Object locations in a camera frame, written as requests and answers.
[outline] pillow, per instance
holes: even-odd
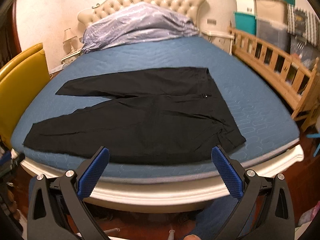
[[[178,12],[139,2],[90,25],[83,35],[83,52],[146,41],[198,35],[192,20]]]

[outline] blue mattress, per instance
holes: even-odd
[[[234,151],[231,158],[247,167],[272,158],[297,142],[299,130],[295,122],[264,80],[238,59],[205,39],[189,37],[123,45],[80,56],[36,96],[13,132],[12,146],[37,163],[61,170],[75,169],[83,158],[38,152],[23,146],[33,123],[109,100],[103,97],[55,95],[66,81],[112,72],[179,66],[209,68],[241,134],[247,140]],[[103,172],[103,179],[153,183],[215,175],[216,168],[209,161],[175,166],[110,163]]]

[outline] tufted headboard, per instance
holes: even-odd
[[[184,14],[190,17],[194,25],[197,26],[199,7],[205,0],[105,0],[102,4],[97,4],[97,7],[81,11],[78,14],[78,20],[88,27],[92,23],[97,22],[124,7],[142,1]]]

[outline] metal screw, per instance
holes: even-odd
[[[281,174],[281,173],[279,173],[279,174],[278,174],[278,178],[281,179],[281,180],[284,180],[284,175]]]
[[[37,180],[41,180],[41,179],[43,179],[43,177],[44,177],[43,174],[39,174],[39,175],[37,176]]]
[[[67,176],[67,177],[71,177],[71,176],[73,176],[73,174],[75,174],[74,171],[67,171],[67,172],[66,172],[66,176]]]
[[[254,175],[256,175],[256,173],[255,173],[253,170],[248,170],[248,171],[247,171],[247,175],[248,175],[249,177],[253,177]]]

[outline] wooden crib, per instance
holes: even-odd
[[[295,121],[306,119],[301,129],[316,123],[319,114],[319,58],[310,71],[298,59],[254,35],[229,28],[235,41],[232,53],[259,73],[292,108]]]

